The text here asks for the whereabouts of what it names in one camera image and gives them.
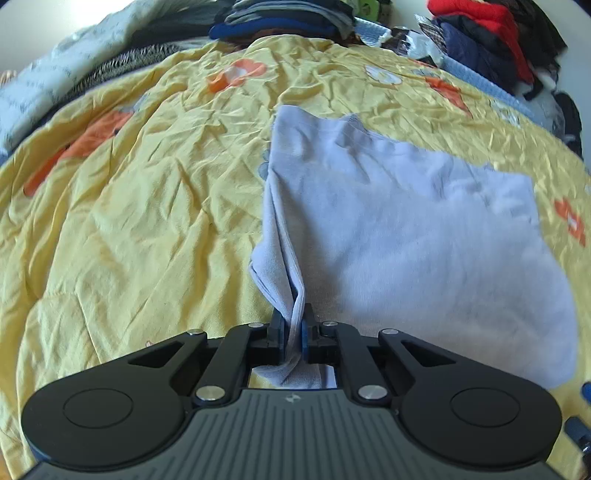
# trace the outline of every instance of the grey fabric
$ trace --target grey fabric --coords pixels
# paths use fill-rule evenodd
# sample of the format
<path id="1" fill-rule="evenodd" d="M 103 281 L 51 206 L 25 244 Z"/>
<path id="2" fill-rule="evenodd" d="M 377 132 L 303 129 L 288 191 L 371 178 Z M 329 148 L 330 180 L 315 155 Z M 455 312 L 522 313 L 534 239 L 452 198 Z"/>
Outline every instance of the grey fabric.
<path id="1" fill-rule="evenodd" d="M 335 27 L 339 29 L 342 38 L 347 38 L 353 31 L 353 21 L 346 14 L 335 10 L 330 10 L 325 7 L 321 7 L 320 5 L 315 5 L 303 1 L 300 2 L 297 0 L 282 0 L 277 2 L 270 1 L 255 4 L 251 7 L 234 11 L 233 13 L 229 14 L 226 17 L 225 23 L 228 25 L 240 23 L 244 21 L 241 20 L 241 17 L 256 14 L 257 12 L 262 12 L 266 10 L 300 10 L 322 15 L 325 19 L 330 21 Z"/>
<path id="2" fill-rule="evenodd" d="M 299 363 L 320 321 L 387 327 L 546 388 L 574 373 L 567 278 L 541 237 L 532 182 L 367 131 L 354 115 L 279 108 L 251 274 L 289 324 L 288 362 L 259 373 L 327 386 Z"/>

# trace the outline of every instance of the grey ribbed plate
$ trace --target grey ribbed plate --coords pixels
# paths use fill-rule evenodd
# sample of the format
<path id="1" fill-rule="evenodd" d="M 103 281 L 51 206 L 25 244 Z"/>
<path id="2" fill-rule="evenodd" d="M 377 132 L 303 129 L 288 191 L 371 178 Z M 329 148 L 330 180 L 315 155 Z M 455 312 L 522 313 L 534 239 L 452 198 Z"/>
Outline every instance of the grey ribbed plate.
<path id="1" fill-rule="evenodd" d="M 341 390 L 245 390 L 204 409 L 168 450 L 120 471 L 72 472 L 43 463 L 27 480 L 401 479 L 558 480 L 545 463 L 511 472 L 448 465 L 411 443 L 391 414 Z"/>

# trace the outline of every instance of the orange flower print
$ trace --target orange flower print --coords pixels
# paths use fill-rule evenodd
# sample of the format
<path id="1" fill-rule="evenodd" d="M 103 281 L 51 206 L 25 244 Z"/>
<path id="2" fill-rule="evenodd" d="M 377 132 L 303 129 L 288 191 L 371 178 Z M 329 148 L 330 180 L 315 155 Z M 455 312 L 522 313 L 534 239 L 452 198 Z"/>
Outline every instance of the orange flower print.
<path id="1" fill-rule="evenodd" d="M 555 200 L 554 208 L 556 209 L 558 216 L 566 220 L 569 226 L 569 233 L 579 241 L 582 247 L 584 247 L 586 239 L 583 219 L 574 212 L 566 197 L 563 197 L 562 202 Z"/>

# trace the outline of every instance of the yellow bedsheet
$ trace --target yellow bedsheet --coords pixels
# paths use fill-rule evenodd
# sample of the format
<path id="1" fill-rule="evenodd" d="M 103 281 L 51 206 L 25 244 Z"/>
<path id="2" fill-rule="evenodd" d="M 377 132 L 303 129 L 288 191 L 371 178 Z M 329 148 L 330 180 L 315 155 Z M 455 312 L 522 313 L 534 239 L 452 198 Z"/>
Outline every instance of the yellow bedsheet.
<path id="1" fill-rule="evenodd" d="M 0 170 L 0 446 L 11 475 L 33 464 L 20 411 L 46 383 L 147 340 L 190 327 L 220 336 L 270 314 L 247 266 L 261 234 L 257 167 L 283 103 L 332 118 L 355 112 L 397 140 L 531 176 L 545 240 L 570 279 L 580 322 L 576 378 L 554 395 L 565 417 L 591 421 L 578 394 L 591 372 L 591 246 L 569 234 L 554 205 L 567 198 L 591 225 L 591 179 L 580 160 L 523 116 L 511 125 L 488 97 L 440 73 L 461 88 L 471 118 L 426 82 L 427 67 L 389 51 L 285 35 L 229 52 L 216 43 L 177 53 L 86 95 Z M 266 73 L 209 93 L 205 77 L 243 57 Z M 375 80 L 366 66 L 402 82 Z M 32 199 L 23 195 L 42 161 L 146 91 L 114 139 L 85 160 L 58 163 Z M 550 463 L 575 477 L 578 455 L 564 435 Z"/>

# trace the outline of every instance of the blue folded clothes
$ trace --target blue folded clothes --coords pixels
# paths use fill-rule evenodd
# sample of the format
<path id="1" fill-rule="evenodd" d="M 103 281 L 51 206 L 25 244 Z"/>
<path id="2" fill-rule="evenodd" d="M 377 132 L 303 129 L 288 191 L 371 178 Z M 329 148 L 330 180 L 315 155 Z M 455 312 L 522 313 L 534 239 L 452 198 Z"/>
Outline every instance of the blue folded clothes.
<path id="1" fill-rule="evenodd" d="M 476 87 L 481 92 L 484 92 L 485 94 L 500 100 L 507 106 L 514 108 L 519 113 L 522 113 L 529 118 L 533 123 L 543 127 L 541 120 L 527 107 L 527 105 L 524 105 L 517 98 L 510 95 L 490 80 L 487 80 L 479 73 L 476 73 L 474 70 L 471 70 L 447 55 L 443 56 L 443 64 L 438 66 L 446 72 L 451 73 L 454 77 Z"/>
<path id="2" fill-rule="evenodd" d="M 311 37 L 334 38 L 337 29 L 334 25 L 319 27 L 305 22 L 292 20 L 291 18 L 260 18 L 248 22 L 227 25 L 220 23 L 214 25 L 209 30 L 209 38 L 217 40 L 218 38 L 247 37 L 259 30 L 269 30 L 272 28 L 284 28 L 286 30 L 300 30 L 303 34 Z"/>

